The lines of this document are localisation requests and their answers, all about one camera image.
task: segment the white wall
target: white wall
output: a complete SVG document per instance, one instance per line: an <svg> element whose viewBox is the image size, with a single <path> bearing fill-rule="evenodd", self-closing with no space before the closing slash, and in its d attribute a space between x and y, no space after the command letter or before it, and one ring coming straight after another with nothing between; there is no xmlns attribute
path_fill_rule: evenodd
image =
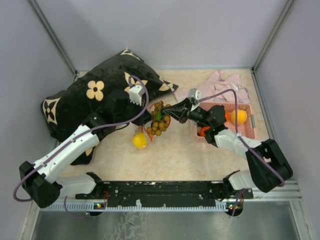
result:
<svg viewBox="0 0 320 240"><path fill-rule="evenodd" d="M16 240L25 203L12 197L19 165L54 146L41 101L66 88L73 75L26 0L0 1L0 239ZM23 191L19 197L26 197Z"/></svg>
<svg viewBox="0 0 320 240"><path fill-rule="evenodd" d="M252 67L286 0L38 0L78 70L125 47L155 68Z"/></svg>
<svg viewBox="0 0 320 240"><path fill-rule="evenodd" d="M320 1L297 0L258 70L272 122L320 237Z"/></svg>

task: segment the pillow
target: pillow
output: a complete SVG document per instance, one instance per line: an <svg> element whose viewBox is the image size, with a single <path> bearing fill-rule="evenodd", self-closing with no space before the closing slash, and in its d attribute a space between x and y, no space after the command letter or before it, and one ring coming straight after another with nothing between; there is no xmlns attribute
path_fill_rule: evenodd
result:
<svg viewBox="0 0 320 240"><path fill-rule="evenodd" d="M163 80L150 66L129 49L113 57L79 77L67 90L49 96L41 103L50 135L63 142L82 124L86 117L106 103L106 96L113 90L129 90L129 76L135 75L145 84L150 101L174 92L178 86ZM139 83L131 80L133 85ZM89 163L93 151L79 157L81 163Z"/></svg>

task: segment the pink cloth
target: pink cloth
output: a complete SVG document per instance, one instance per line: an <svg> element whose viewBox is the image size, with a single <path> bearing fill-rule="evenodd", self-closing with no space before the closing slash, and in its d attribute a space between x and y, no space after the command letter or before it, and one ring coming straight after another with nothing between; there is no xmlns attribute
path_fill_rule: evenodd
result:
<svg viewBox="0 0 320 240"><path fill-rule="evenodd" d="M220 93L226 89L234 89L237 96L238 103L250 103L249 93L247 89L241 86L240 74L234 74L223 80L224 71L215 71L208 79L197 87L201 92L201 97L208 97L214 94ZM188 96L188 92L175 92L174 93L177 102L181 102ZM215 98L204 101L206 103L234 103L235 97L232 92L226 92Z"/></svg>

